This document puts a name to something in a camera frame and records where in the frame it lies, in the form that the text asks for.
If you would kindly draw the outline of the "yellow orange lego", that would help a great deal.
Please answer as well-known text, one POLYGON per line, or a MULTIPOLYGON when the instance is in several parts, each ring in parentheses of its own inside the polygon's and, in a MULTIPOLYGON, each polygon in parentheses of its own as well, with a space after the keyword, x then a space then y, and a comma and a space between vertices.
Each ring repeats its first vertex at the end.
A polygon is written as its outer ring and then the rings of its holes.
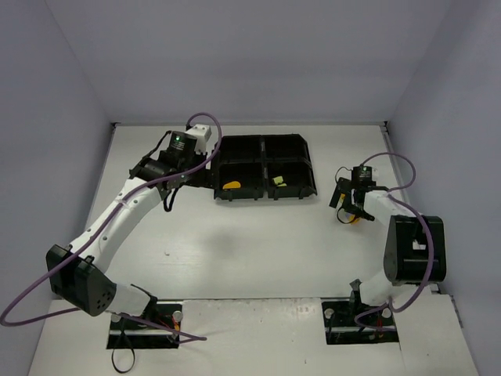
POLYGON ((347 225, 355 225, 361 220, 361 217, 357 213, 351 213, 348 211, 344 211, 344 213, 341 216, 341 221, 343 224, 347 225))

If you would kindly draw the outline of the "orange rounded lego block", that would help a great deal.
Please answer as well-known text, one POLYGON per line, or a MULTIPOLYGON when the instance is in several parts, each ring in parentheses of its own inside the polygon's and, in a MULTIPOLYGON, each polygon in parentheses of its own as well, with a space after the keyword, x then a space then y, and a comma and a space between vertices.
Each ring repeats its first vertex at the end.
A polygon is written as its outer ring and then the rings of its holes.
POLYGON ((223 190, 235 190, 235 189, 240 189, 242 187, 242 184, 239 181, 231 181, 228 183, 225 183, 222 186, 223 190))

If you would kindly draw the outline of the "light green square lego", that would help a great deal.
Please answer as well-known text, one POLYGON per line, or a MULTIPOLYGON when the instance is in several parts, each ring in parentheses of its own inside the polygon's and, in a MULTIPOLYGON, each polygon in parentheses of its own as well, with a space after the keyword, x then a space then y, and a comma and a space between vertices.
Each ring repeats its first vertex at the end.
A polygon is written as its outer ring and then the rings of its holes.
POLYGON ((287 184, 284 181, 284 178, 280 176, 276 176, 275 178, 272 179, 272 182, 275 186, 281 187, 281 186, 286 186, 287 184))

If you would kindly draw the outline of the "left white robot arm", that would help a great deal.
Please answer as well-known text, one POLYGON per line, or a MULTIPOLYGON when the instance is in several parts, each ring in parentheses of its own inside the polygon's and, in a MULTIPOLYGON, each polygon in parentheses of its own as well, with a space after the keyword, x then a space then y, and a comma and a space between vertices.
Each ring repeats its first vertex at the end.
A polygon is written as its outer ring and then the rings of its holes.
POLYGON ((53 293, 86 312, 145 316, 156 299, 140 287, 114 283, 106 271, 129 234, 141 220, 193 174, 190 169, 207 158, 208 125, 172 132, 165 150, 154 148, 129 172, 129 177, 106 210, 69 246, 53 246, 46 254, 53 293))

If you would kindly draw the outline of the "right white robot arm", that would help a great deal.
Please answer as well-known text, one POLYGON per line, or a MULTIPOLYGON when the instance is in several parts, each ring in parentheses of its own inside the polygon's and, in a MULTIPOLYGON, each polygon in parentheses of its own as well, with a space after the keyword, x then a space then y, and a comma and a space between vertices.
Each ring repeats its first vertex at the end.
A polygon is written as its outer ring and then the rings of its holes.
POLYGON ((349 178, 336 178, 330 207, 346 226, 378 222, 387 231, 380 271, 355 289, 361 303, 392 312, 409 307, 429 284, 447 274, 445 226, 434 215, 422 215, 376 182, 375 169, 359 164, 349 178))

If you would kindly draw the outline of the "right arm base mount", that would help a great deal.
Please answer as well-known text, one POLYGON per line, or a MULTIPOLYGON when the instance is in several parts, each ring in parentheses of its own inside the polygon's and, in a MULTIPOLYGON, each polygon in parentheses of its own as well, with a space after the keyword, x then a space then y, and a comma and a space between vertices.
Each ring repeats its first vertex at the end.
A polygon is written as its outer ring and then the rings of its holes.
POLYGON ((350 299, 322 300, 327 345, 376 345, 398 343, 392 312, 350 299))

